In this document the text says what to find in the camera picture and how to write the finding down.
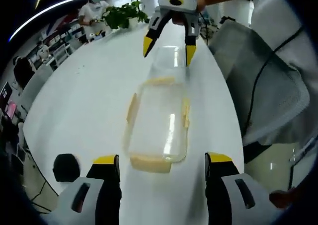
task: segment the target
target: plant pot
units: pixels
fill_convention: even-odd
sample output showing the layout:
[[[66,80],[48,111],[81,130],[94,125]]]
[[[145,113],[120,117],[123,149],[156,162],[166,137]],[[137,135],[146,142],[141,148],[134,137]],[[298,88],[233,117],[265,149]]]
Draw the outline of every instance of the plant pot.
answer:
[[[134,18],[129,18],[129,29],[135,29],[138,25],[138,18],[134,17]]]

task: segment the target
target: ceiling light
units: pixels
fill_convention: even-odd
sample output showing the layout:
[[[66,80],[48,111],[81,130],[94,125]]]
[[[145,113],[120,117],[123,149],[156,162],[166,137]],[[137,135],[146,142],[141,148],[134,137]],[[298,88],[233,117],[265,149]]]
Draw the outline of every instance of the ceiling light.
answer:
[[[71,1],[74,1],[74,0],[64,0],[62,2],[59,2],[59,3],[56,3],[42,11],[40,11],[39,13],[35,14],[34,16],[32,16],[30,19],[28,19],[26,22],[24,22],[19,28],[17,28],[17,30],[11,35],[11,37],[9,38],[9,41],[12,40],[12,38],[24,27],[26,26],[27,24],[29,24],[31,21],[33,21],[35,18],[39,17],[40,15],[42,15],[43,13],[46,13],[47,11],[57,7],[57,6],[60,6],[60,5],[63,5],[65,3],[68,3],[68,2],[71,2]]]

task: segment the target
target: computer monitor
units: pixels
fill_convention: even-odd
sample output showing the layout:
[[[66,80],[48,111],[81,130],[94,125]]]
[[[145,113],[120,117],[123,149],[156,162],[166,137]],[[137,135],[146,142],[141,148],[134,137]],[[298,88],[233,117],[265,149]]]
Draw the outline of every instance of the computer monitor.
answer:
[[[12,88],[8,82],[5,83],[0,91],[0,109],[5,112],[5,108],[12,94]]]

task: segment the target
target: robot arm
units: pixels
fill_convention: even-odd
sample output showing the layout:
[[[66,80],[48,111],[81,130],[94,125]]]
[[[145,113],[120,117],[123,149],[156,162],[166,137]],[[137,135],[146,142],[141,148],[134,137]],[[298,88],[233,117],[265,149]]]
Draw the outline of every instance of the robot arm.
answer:
[[[267,225],[282,213],[269,193],[247,174],[239,174],[231,158],[205,154],[205,195],[209,225]]]
[[[199,13],[196,11],[195,0],[158,0],[159,6],[149,22],[149,31],[144,38],[144,57],[160,37],[164,26],[178,12],[185,27],[186,65],[189,66],[196,50],[196,38],[200,28]]]
[[[119,157],[100,157],[87,177],[79,177],[59,196],[57,208],[42,215],[48,225],[119,225]]]

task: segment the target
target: hand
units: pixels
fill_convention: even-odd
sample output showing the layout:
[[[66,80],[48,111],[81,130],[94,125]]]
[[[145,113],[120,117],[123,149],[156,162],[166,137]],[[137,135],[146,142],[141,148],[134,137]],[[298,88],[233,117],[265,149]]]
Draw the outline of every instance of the hand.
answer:
[[[95,24],[96,24],[95,20],[91,20],[91,21],[89,22],[89,25],[90,25],[90,26],[95,25]]]
[[[204,0],[197,0],[197,12],[201,12],[205,7]],[[180,12],[174,12],[172,16],[172,22],[176,25],[183,25],[182,16]]]
[[[269,200],[275,207],[285,209],[298,200],[300,193],[301,190],[297,187],[291,188],[287,192],[281,190],[273,191],[269,195]]]

